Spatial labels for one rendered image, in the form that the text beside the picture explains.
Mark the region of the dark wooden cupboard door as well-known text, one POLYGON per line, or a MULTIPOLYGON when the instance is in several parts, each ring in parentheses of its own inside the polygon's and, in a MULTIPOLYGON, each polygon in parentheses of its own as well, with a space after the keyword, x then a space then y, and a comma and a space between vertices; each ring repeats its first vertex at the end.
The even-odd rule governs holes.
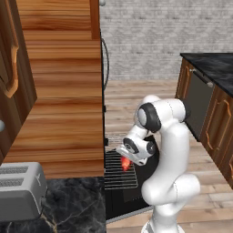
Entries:
MULTIPOLYGON (((0 132, 0 165, 5 161, 37 99, 16 0, 9 0, 9 4, 19 44, 17 52, 18 88, 14 95, 8 98, 0 87, 0 120, 5 123, 5 130, 0 132)), ((0 0, 0 85, 7 84, 12 78, 12 44, 13 35, 5 0, 0 0)))

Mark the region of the wooden tall cabinet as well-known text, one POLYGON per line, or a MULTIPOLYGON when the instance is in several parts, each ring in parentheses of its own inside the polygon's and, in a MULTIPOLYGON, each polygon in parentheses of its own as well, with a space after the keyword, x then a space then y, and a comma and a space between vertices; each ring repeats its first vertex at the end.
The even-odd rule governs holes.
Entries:
POLYGON ((36 102, 3 163, 104 174, 99 0, 16 0, 36 102))

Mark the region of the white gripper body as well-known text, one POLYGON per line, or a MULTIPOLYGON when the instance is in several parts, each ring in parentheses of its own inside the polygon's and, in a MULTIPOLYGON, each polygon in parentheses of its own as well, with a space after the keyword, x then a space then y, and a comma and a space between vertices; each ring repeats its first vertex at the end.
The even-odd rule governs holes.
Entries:
POLYGON ((116 148, 117 153, 121 156, 128 158, 133 163, 137 164, 138 166, 144 166, 147 163, 146 158, 139 158, 137 155, 129 152, 124 145, 121 145, 116 148))

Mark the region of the black oven door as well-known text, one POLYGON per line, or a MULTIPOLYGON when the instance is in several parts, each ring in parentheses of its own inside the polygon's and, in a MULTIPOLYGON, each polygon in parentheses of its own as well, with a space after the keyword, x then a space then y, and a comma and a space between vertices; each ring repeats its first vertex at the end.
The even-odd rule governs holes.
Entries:
POLYGON ((144 166, 134 164, 138 186, 136 188, 106 190, 106 223, 128 218, 152 209, 141 196, 142 184, 154 173, 159 161, 159 151, 144 166))

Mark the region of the red fish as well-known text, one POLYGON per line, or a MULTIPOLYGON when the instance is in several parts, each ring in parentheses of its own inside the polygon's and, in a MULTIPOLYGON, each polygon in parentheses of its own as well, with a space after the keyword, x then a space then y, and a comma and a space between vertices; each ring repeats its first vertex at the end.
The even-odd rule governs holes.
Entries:
POLYGON ((124 171, 127 171, 130 167, 130 160, 126 157, 121 157, 121 166, 124 171))

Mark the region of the wooden cupboard run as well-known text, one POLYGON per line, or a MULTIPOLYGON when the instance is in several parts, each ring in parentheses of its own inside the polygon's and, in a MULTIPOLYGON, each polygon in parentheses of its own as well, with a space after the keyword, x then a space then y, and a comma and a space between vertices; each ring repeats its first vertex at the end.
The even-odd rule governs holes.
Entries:
POLYGON ((184 54, 176 92, 184 102, 193 69, 215 85, 198 141, 233 188, 233 54, 184 54))

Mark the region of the grey toaster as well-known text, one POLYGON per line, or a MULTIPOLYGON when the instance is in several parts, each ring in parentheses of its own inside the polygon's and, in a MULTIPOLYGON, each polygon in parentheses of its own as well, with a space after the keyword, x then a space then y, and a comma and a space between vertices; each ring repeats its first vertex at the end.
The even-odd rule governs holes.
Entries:
POLYGON ((39 218, 47 183, 38 162, 3 163, 0 166, 0 222, 39 218))

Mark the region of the dark grey dishwasher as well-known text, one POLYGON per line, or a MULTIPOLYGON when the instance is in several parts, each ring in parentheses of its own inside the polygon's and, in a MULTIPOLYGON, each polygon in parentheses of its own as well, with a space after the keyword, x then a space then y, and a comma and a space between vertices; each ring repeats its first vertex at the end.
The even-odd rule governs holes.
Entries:
POLYGON ((215 85, 197 69, 191 71, 185 102, 190 108, 190 116, 186 123, 196 140, 200 139, 202 127, 215 85))

